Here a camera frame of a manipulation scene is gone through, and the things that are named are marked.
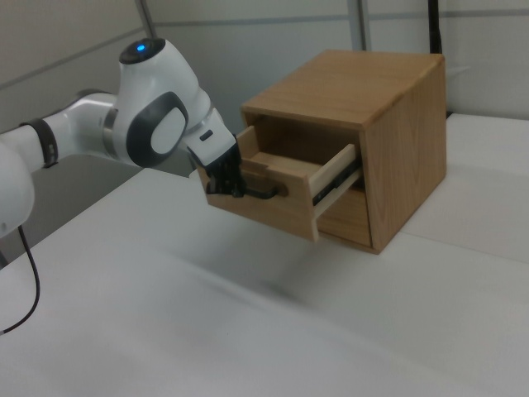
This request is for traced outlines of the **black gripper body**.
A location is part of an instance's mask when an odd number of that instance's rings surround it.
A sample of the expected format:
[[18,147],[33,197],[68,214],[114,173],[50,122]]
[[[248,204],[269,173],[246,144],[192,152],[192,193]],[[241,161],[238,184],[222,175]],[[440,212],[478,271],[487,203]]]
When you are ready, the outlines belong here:
[[240,183],[241,153],[237,143],[215,160],[206,164],[205,160],[196,157],[196,161],[206,170],[207,177],[212,183]]

